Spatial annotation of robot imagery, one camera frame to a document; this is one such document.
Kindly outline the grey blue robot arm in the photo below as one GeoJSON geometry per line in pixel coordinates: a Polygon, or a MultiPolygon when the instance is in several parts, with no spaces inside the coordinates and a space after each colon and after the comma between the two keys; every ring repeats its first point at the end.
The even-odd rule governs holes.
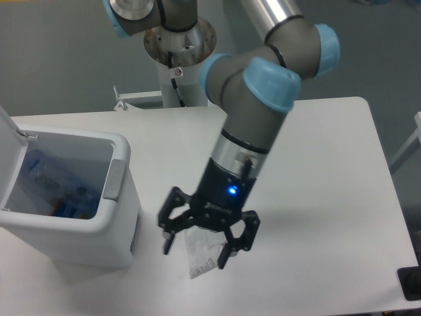
{"type": "Polygon", "coordinates": [[[325,24],[309,23],[294,1],[243,1],[263,45],[233,57],[215,53],[216,35],[196,1],[103,4],[119,36],[143,33],[147,53],[163,67],[164,106],[210,101],[227,115],[195,193],[172,188],[158,214],[164,253],[192,226],[223,232],[223,269],[229,257],[252,248],[260,220],[243,206],[301,82],[337,66],[338,37],[325,24]]]}

